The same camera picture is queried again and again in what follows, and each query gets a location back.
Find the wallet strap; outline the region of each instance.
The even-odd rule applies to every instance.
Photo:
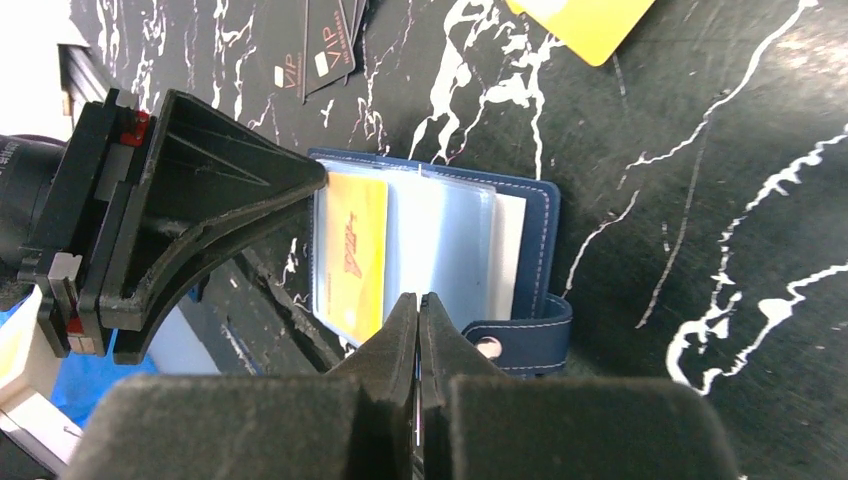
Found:
[[[571,305],[549,293],[542,318],[482,320],[469,324],[462,334],[475,345],[487,337],[499,342],[501,354],[492,361],[510,375],[545,375],[565,367],[572,317]]]

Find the blue plastic bag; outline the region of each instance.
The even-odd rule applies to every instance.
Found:
[[[0,312],[0,328],[17,308]],[[114,344],[112,337],[109,354],[103,358],[71,353],[59,367],[50,401],[80,428],[85,428],[97,402],[118,380],[137,373],[157,373],[149,356],[145,356],[140,365],[115,365],[112,361]]]

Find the wallet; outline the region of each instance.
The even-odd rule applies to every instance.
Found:
[[[572,309],[548,293],[560,210],[555,184],[342,150],[309,156],[330,175],[312,208],[319,321],[359,346],[401,293],[433,291],[469,342],[499,344],[490,360],[506,373],[538,376],[565,366]],[[340,196],[346,189],[358,194]],[[345,301],[357,308],[339,307]]]

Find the marble surface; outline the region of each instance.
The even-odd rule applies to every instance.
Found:
[[[270,4],[74,0],[73,20],[146,109],[178,88],[300,152],[556,182],[574,365],[691,385],[749,479],[845,477],[848,4],[657,0],[592,68],[501,1],[372,1],[360,68],[305,105],[273,85]],[[301,302],[304,225],[256,247]]]

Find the tabletop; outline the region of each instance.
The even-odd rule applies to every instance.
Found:
[[[372,0],[359,68],[303,105],[274,85],[273,3],[74,0],[73,19],[145,109],[177,88],[301,153],[555,182],[568,373],[690,385],[749,479],[848,475],[847,3],[657,0],[593,68],[500,0]],[[297,301],[306,237],[256,247]]]

